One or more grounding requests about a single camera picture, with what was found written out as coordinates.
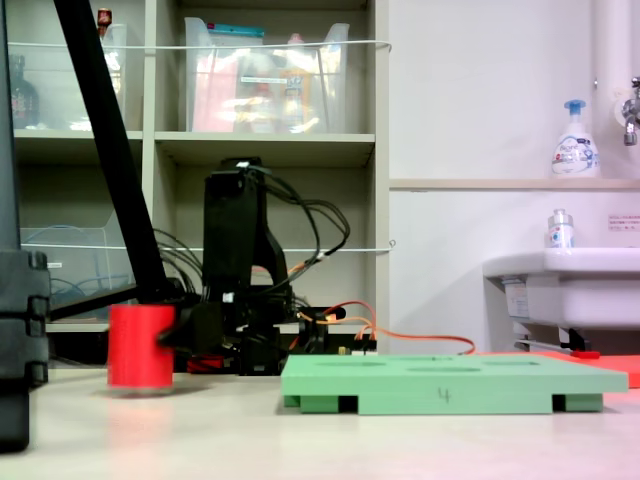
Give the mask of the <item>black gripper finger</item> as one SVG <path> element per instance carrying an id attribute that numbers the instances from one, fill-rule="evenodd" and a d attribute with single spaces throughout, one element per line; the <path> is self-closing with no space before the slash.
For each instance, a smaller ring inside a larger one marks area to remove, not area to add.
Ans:
<path id="1" fill-rule="evenodd" d="M 191 321 L 174 323 L 157 334 L 157 344 L 173 350 L 193 349 L 193 324 Z"/>

